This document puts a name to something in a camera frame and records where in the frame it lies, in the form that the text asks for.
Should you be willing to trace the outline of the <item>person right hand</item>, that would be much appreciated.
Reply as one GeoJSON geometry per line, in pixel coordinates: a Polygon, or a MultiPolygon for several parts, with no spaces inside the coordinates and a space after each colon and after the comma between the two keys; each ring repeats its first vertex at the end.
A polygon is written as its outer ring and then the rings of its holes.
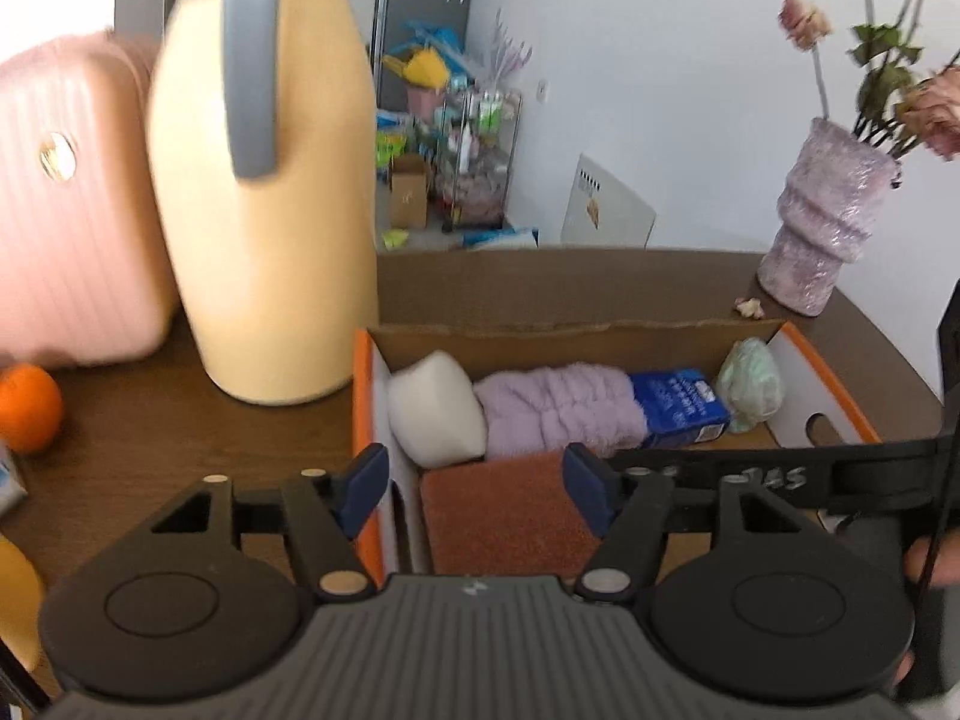
{"type": "Polygon", "coordinates": [[[914,592],[914,634],[895,679],[908,699],[947,695],[958,684],[958,530],[921,538],[903,559],[914,592]]]}

